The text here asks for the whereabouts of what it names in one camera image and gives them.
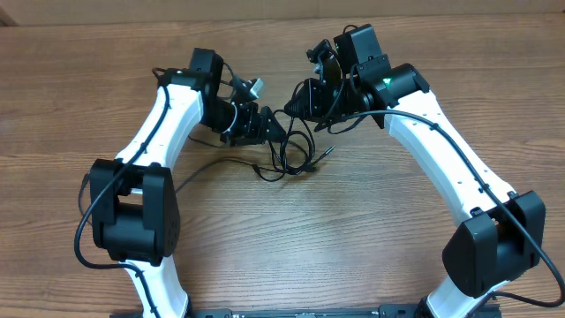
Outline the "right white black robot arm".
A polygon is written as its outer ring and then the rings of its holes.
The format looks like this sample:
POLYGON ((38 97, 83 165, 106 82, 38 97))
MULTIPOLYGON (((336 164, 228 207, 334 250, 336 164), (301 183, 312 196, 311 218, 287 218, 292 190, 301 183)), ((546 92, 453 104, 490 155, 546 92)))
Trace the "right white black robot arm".
POLYGON ((417 68, 391 65, 372 26, 348 25, 306 55, 314 76, 285 112, 325 131, 373 119, 413 156, 452 215, 456 230, 441 255, 446 278, 415 316, 480 316, 488 301, 505 295, 506 284, 549 262, 545 203, 532 191, 517 193, 478 157, 417 68))

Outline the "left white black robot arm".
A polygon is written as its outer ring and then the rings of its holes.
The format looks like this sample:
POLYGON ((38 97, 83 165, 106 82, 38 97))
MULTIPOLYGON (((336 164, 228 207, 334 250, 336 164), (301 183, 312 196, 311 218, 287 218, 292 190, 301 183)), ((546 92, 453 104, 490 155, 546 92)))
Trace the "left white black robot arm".
POLYGON ((188 67, 154 68, 154 107, 132 141, 114 159, 98 159, 81 188, 91 203, 74 237, 74 253, 85 267, 101 269, 82 254, 87 225, 94 244, 108 252, 108 269, 124 269, 142 302, 139 317, 186 317, 190 299, 178 280, 173 253, 180 213, 172 170, 189 134, 205 125, 229 146, 280 142, 285 130, 274 112, 255 102, 263 83, 234 76, 235 94, 218 96, 223 59, 212 49, 195 49, 188 67))

